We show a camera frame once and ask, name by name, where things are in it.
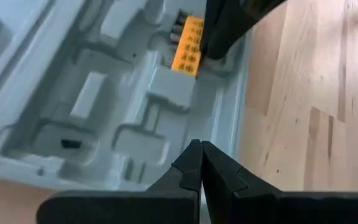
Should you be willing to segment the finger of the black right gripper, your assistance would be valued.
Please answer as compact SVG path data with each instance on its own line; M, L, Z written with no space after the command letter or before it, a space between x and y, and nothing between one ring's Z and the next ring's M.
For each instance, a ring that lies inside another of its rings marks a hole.
M207 0L201 38L202 55L226 56L248 30L286 0Z

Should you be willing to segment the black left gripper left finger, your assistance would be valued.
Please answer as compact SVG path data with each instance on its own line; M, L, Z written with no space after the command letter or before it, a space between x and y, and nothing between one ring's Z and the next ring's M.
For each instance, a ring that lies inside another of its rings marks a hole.
M37 224L199 224L201 141L145 191L69 190L42 202Z

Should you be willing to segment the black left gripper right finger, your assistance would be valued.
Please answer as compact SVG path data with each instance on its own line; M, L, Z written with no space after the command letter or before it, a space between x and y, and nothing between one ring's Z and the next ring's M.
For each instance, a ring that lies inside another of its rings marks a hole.
M210 142L202 181L212 224L358 224L358 192L286 192Z

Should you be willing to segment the yellow screwdriver bit holder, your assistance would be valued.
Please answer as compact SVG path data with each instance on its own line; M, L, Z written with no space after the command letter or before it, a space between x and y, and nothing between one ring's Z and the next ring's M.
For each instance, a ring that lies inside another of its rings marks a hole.
M179 11L170 33L175 55L171 69L197 77L201 62L204 20Z

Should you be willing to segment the grey plastic tool case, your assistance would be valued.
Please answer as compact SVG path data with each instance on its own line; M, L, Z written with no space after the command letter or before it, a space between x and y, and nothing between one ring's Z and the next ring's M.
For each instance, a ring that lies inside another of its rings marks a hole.
M196 77L177 17L207 0L0 0L0 179L144 190L192 139L239 157L251 36Z

